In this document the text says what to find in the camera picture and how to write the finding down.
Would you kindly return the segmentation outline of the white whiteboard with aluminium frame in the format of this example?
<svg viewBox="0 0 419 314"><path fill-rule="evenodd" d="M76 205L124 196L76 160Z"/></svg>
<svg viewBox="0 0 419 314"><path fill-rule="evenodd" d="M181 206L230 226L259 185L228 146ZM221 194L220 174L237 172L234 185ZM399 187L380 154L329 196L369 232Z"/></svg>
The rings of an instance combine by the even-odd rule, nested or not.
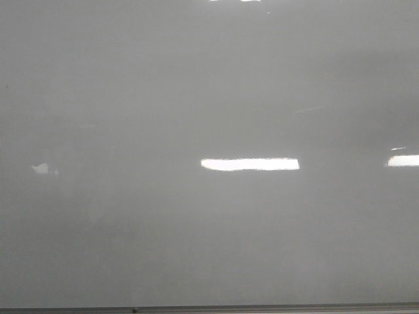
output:
<svg viewBox="0 0 419 314"><path fill-rule="evenodd" d="M2 1L1 306L418 301L417 1Z"/></svg>

